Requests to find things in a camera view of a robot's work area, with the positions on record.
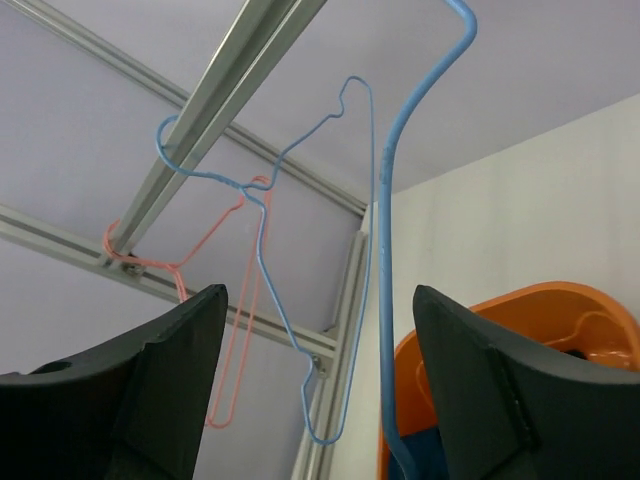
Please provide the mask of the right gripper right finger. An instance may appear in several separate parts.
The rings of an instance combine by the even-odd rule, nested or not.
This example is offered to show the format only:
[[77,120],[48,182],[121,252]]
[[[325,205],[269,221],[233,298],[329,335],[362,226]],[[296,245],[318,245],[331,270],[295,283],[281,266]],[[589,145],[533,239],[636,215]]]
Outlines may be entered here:
[[413,316],[451,478],[638,478],[637,373],[544,346],[429,286]]

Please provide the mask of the pink hanger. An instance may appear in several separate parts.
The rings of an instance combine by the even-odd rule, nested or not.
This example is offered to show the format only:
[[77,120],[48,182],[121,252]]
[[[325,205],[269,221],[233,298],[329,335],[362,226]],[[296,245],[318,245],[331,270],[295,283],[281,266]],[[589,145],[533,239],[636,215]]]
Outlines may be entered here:
[[[134,248],[134,254],[161,262],[179,262],[209,229],[236,204],[238,191],[218,182],[190,178]],[[198,290],[212,283],[227,285],[238,301],[261,211],[252,202],[232,212],[197,254],[182,268],[185,283]]]
[[[233,316],[233,323],[231,334],[229,338],[228,347],[225,353],[222,373],[220,374],[220,378],[217,385],[217,390],[214,394],[213,402],[211,405],[211,410],[207,414],[206,417],[206,426],[216,430],[222,430],[230,426],[232,423],[236,404],[238,401],[239,393],[241,390],[241,385],[245,373],[246,362],[248,358],[248,353],[251,344],[251,336],[253,332],[254,320],[256,315],[257,301],[260,296],[261,289],[261,273],[259,272],[259,262],[258,262],[258,251],[261,247],[263,247],[268,239],[268,231],[269,231],[269,220],[268,214],[271,212],[271,203],[272,203],[272,193],[267,191],[264,194],[262,203],[265,205],[266,215],[261,217],[261,220],[258,222],[256,226],[255,236],[253,240],[253,246],[251,253],[249,254],[247,265],[245,268],[245,273],[243,277],[243,281],[241,284],[241,290],[238,297],[238,305],[236,307],[236,312]],[[222,406],[223,395],[226,390],[227,380],[230,373],[230,369],[233,362],[233,357],[235,353],[235,347],[237,346],[237,337],[240,331],[241,319],[243,317],[242,311],[245,307],[245,303],[247,301],[247,294],[251,293],[251,300],[249,303],[249,310],[246,322],[246,330],[242,341],[242,348],[239,353],[239,358],[237,362],[237,371],[236,377],[233,381],[233,389],[230,393],[230,398],[228,402],[228,412],[227,416],[224,420],[217,420],[217,416]]]

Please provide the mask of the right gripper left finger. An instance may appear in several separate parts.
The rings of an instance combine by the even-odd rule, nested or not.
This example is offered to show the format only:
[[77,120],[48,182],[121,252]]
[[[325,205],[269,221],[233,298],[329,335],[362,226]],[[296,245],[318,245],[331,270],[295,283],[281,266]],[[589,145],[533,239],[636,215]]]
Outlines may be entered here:
[[228,309],[210,285],[75,355],[1,377],[4,479],[190,479]]

